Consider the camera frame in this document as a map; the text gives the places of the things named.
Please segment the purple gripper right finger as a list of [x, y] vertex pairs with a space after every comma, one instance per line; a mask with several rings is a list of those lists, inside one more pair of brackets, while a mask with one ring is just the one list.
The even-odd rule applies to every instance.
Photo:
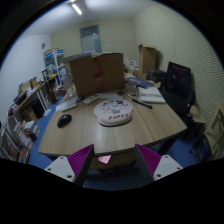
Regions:
[[169, 155], [159, 155], [145, 146], [136, 144], [134, 153], [145, 180], [157, 181], [182, 169]]

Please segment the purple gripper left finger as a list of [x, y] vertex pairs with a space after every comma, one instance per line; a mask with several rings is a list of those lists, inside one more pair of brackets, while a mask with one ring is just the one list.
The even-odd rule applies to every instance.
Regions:
[[59, 156], [45, 170], [76, 185], [82, 186], [93, 157], [94, 145], [91, 144], [69, 156]]

